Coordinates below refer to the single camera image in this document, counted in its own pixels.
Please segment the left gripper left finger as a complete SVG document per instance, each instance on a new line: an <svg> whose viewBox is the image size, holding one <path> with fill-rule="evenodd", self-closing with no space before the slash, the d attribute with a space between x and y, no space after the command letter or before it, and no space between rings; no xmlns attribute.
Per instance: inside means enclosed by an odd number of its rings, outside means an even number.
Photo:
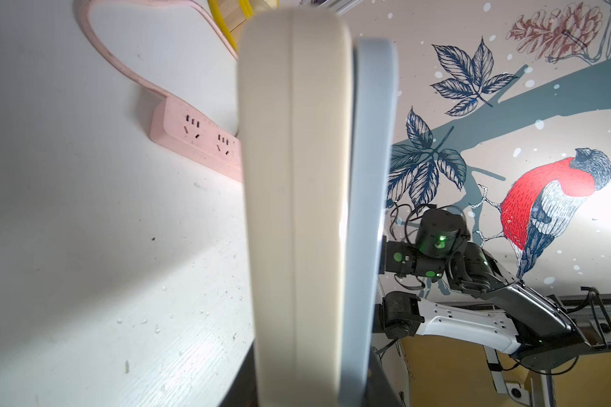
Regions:
<svg viewBox="0 0 611 407"><path fill-rule="evenodd" d="M225 407L258 407L255 344L252 343L225 396Z"/></svg>

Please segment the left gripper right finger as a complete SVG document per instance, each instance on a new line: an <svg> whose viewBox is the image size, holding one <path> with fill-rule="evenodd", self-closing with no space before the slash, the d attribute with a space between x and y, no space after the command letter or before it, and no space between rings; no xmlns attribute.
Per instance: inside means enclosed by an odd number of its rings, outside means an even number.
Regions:
<svg viewBox="0 0 611 407"><path fill-rule="evenodd" d="M368 360L367 382L363 395L364 407L401 407L402 401L388 381L375 348Z"/></svg>

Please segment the cream blue electronic scale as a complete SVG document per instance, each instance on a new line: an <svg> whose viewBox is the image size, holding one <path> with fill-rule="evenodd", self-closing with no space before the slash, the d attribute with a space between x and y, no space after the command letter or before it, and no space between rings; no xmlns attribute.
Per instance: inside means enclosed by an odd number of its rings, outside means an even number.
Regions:
<svg viewBox="0 0 611 407"><path fill-rule="evenodd" d="M363 406L398 61L323 8L257 15L239 131L261 406Z"/></svg>

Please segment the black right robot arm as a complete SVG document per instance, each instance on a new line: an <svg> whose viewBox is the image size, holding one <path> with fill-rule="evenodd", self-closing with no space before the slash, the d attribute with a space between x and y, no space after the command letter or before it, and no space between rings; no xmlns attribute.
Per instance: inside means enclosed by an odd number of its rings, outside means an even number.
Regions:
<svg viewBox="0 0 611 407"><path fill-rule="evenodd" d="M441 305L417 296L416 288L403 288L376 304L374 333L391 340L420 335L479 344L545 374L591 351L586 336L558 301L515 279L470 242L464 216L430 206L420 219L414 241L383 240L378 272L433 283L446 280L452 291L485 300L494 308L478 312Z"/></svg>

